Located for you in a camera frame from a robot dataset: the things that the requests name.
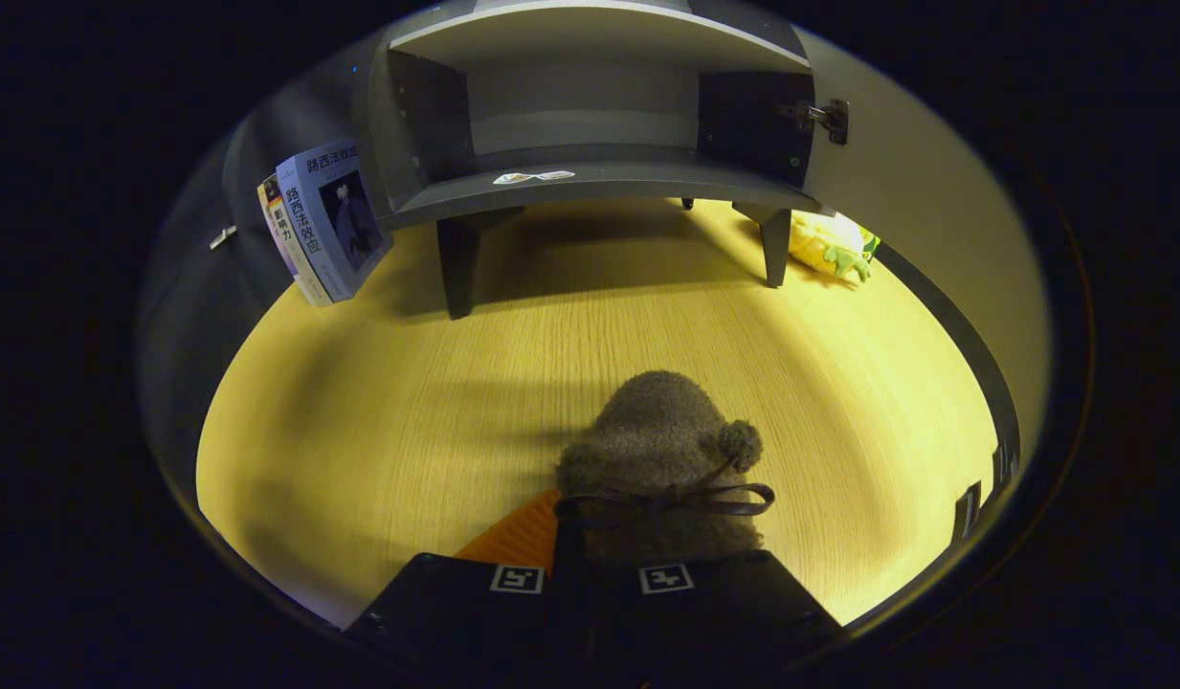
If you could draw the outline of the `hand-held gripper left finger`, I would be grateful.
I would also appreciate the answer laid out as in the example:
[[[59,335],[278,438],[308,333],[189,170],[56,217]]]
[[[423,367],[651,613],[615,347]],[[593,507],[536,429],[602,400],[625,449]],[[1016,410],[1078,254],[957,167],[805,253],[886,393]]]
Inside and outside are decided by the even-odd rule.
[[[348,628],[407,676],[586,676],[586,511],[546,490],[454,557],[414,555]]]

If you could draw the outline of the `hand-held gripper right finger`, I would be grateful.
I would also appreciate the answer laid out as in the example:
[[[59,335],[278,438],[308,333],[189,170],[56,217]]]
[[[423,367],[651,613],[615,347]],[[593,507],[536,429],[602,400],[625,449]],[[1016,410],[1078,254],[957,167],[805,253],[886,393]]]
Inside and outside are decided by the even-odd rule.
[[[767,550],[616,567],[597,584],[590,663],[608,676],[761,676],[843,634]]]

